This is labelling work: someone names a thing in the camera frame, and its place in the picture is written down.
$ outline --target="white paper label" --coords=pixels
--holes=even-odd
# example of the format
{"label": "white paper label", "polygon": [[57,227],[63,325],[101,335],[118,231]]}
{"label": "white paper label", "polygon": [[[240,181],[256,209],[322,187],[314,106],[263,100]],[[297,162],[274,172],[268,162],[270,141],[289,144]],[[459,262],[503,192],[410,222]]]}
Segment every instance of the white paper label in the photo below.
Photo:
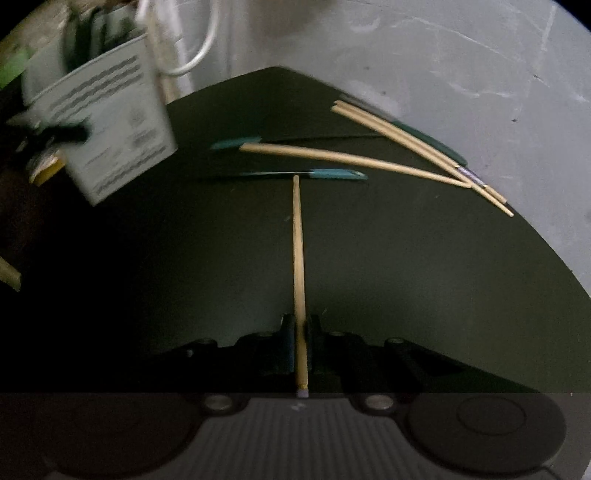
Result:
{"label": "white paper label", "polygon": [[70,175],[93,204],[176,149],[144,37],[70,73],[42,92],[33,109],[49,123],[90,127],[84,144],[63,150]]}

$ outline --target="dark green surface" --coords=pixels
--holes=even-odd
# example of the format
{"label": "dark green surface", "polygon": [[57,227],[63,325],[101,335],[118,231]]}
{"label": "dark green surface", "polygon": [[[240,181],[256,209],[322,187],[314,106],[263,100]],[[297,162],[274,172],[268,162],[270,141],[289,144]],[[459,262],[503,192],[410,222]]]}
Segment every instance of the dark green surface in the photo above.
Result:
{"label": "dark green surface", "polygon": [[[60,320],[37,341],[67,356],[75,335],[86,342],[76,355],[91,352],[74,356],[83,362],[278,328],[293,310],[291,183],[199,177],[336,165],[213,153],[212,143],[320,137],[293,143],[437,171],[331,113],[338,96],[267,69],[170,105],[177,153],[98,207],[79,207],[73,218],[85,220],[66,222],[59,274],[43,270],[43,294],[44,284],[23,289],[28,305],[61,299],[51,307]],[[334,138],[347,136],[358,138]],[[307,306],[326,329],[371,343],[406,337],[543,391],[591,391],[591,300],[519,214],[458,187],[360,171],[369,181],[301,185]]]}

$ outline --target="wooden dowel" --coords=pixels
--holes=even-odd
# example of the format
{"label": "wooden dowel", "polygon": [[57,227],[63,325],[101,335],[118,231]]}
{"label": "wooden dowel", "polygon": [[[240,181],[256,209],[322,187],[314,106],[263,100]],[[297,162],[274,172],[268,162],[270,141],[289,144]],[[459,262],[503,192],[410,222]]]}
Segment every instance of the wooden dowel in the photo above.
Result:
{"label": "wooden dowel", "polygon": [[404,173],[414,177],[421,177],[424,179],[440,181],[458,187],[470,188],[470,186],[463,181],[451,179],[437,173],[420,170],[418,168],[407,167],[405,165],[398,165],[397,163],[390,163],[387,161],[376,160],[375,158],[360,157],[358,155],[350,155],[348,153],[332,152],[329,150],[318,150],[316,148],[293,147],[291,145],[277,145],[264,143],[245,143],[240,147],[240,151],[263,153],[269,155],[286,155],[289,157],[300,158],[314,158],[317,160],[327,160],[339,163],[346,163],[349,165],[356,165],[358,167],[376,168],[378,170],[395,171],[397,173]]}
{"label": "wooden dowel", "polygon": [[421,155],[423,158],[442,168],[449,174],[453,175],[455,178],[467,183],[470,188],[478,192],[481,196],[486,198],[489,202],[491,202],[510,217],[514,215],[512,211],[510,211],[505,205],[501,203],[501,201],[499,201],[499,199],[495,198],[495,196],[487,192],[482,187],[476,185],[468,177],[459,172],[457,170],[458,163],[453,161],[451,158],[442,154],[430,145],[425,144],[422,142],[422,140],[419,140],[404,130],[399,129],[395,125],[389,124],[382,119],[378,119],[378,117],[372,115],[371,113],[364,112],[363,110],[358,109],[353,105],[349,105],[348,103],[342,102],[341,100],[337,100],[337,102],[337,105],[333,106],[331,109],[333,112],[345,116],[350,120],[364,125],[372,130],[375,130],[376,132],[381,133],[383,136]]}
{"label": "wooden dowel", "polygon": [[[335,104],[339,107],[348,109],[352,112],[356,112],[362,116],[365,116],[368,119],[374,120],[376,122],[379,122],[382,126],[385,126],[386,128],[392,129],[392,131],[395,131],[398,135],[400,135],[402,138],[405,138],[411,142],[414,142],[416,145],[420,145],[423,148],[427,149],[429,152],[431,152],[433,155],[437,156],[439,159],[441,159],[442,161],[444,161],[445,163],[447,163],[449,166],[452,166],[454,168],[458,168],[459,164],[458,162],[456,162],[454,159],[452,159],[451,157],[448,157],[447,155],[445,155],[445,153],[439,151],[438,149],[436,149],[435,147],[429,145],[428,143],[424,142],[423,140],[421,140],[420,138],[417,138],[415,136],[413,136],[412,134],[405,132],[404,130],[402,130],[400,127],[397,127],[396,125],[384,120],[383,118],[380,118],[370,112],[366,112],[365,110],[355,106],[355,105],[351,105],[350,103],[344,102],[342,100],[337,100],[335,101]],[[507,199],[505,197],[503,197],[503,195],[501,195],[499,192],[497,192],[493,187],[491,187],[490,185],[487,185],[486,187],[483,187],[488,193],[490,193],[494,198],[496,198],[499,202],[501,203],[507,203]]]}
{"label": "wooden dowel", "polygon": [[300,178],[294,176],[294,313],[295,381],[297,396],[308,396],[308,351],[306,345],[306,288],[304,281],[304,236],[301,225]]}
{"label": "wooden dowel", "polygon": [[433,148],[431,145],[412,136],[401,128],[396,127],[396,125],[393,125],[386,120],[383,120],[369,112],[361,110],[361,108],[357,108],[356,106],[350,105],[341,100],[337,100],[335,103],[335,106],[332,107],[333,112],[339,113],[340,115],[346,116],[350,120],[361,123],[372,130],[378,131],[385,137],[390,138],[396,143],[400,143],[409,150],[416,151],[419,153],[419,155],[424,156],[424,158],[431,161],[438,167],[446,170],[451,175],[456,176],[458,173],[455,170],[459,165],[456,161],[441,153],[436,148]]}
{"label": "wooden dowel", "polygon": [[0,281],[16,291],[21,289],[21,273],[2,257],[0,257]]}
{"label": "wooden dowel", "polygon": [[496,198],[501,203],[507,203],[507,199],[503,197],[499,192],[497,192],[493,187],[487,185],[485,190],[490,193],[494,198]]}

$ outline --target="stick with teal end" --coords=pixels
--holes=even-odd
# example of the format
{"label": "stick with teal end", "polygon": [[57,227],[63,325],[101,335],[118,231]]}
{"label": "stick with teal end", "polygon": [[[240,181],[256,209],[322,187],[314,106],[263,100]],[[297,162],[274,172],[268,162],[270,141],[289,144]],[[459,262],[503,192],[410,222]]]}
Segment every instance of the stick with teal end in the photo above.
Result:
{"label": "stick with teal end", "polygon": [[247,171],[239,175],[252,179],[291,179],[298,175],[305,179],[320,180],[367,180],[368,176],[357,170],[346,168],[312,168],[307,171]]}
{"label": "stick with teal end", "polygon": [[404,130],[406,133],[411,134],[412,136],[418,138],[419,140],[422,140],[427,145],[435,148],[436,150],[439,150],[444,155],[447,155],[452,160],[458,162],[462,167],[466,167],[468,165],[467,160],[464,157],[462,157],[458,152],[456,152],[454,149],[448,147],[447,145],[441,143],[439,140],[436,140],[433,137],[429,137],[429,135],[421,132],[420,130],[417,130],[416,128],[413,128],[413,127],[401,122],[397,118],[394,118],[393,116],[388,115],[387,113],[380,110],[379,108],[376,108],[372,105],[368,105],[367,103],[362,102],[361,100],[359,100],[355,97],[351,97],[349,95],[344,95],[344,94],[340,95],[340,99],[344,102],[347,102],[347,103],[350,103],[351,105],[356,106],[357,108],[361,108],[362,110],[365,110],[366,112],[369,112],[372,115],[375,115],[375,116],[381,118],[382,120],[386,120],[387,122],[393,124],[395,127],[398,127],[400,130]]}
{"label": "stick with teal end", "polygon": [[260,143],[261,137],[239,137],[228,138],[215,142],[209,147],[209,150],[227,150],[229,148],[238,148],[244,143]]}

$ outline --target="green object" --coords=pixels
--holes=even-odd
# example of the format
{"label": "green object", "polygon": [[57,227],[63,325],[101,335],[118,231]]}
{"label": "green object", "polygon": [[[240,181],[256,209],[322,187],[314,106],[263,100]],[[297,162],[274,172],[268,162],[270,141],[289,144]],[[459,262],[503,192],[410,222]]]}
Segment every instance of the green object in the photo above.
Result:
{"label": "green object", "polygon": [[356,170],[345,168],[311,168],[307,171],[253,171],[241,173],[241,177],[259,179],[290,179],[294,175],[319,180],[367,180],[368,176]]}
{"label": "green object", "polygon": [[244,143],[260,143],[261,137],[240,137],[220,140],[209,147],[209,150],[225,150],[227,148],[238,148]]}
{"label": "green object", "polygon": [[390,123],[398,127],[400,130],[404,130],[406,133],[411,134],[414,137],[417,137],[419,140],[424,141],[427,145],[439,150],[441,153],[447,155],[452,160],[457,161],[462,167],[466,167],[468,162],[464,157],[462,157],[458,152],[454,149],[448,147],[447,145],[441,143],[439,140],[434,139],[433,137],[429,137],[429,135],[424,134],[423,132],[413,128],[407,124],[402,123],[400,120],[394,119],[391,120]]}
{"label": "green object", "polygon": [[62,35],[62,55],[68,72],[129,40],[134,29],[133,20],[122,18],[116,31],[109,32],[108,15],[101,7],[84,15],[72,9]]}
{"label": "green object", "polygon": [[0,89],[3,89],[11,81],[17,78],[25,71],[29,54],[26,48],[19,48],[3,65],[0,67]]}

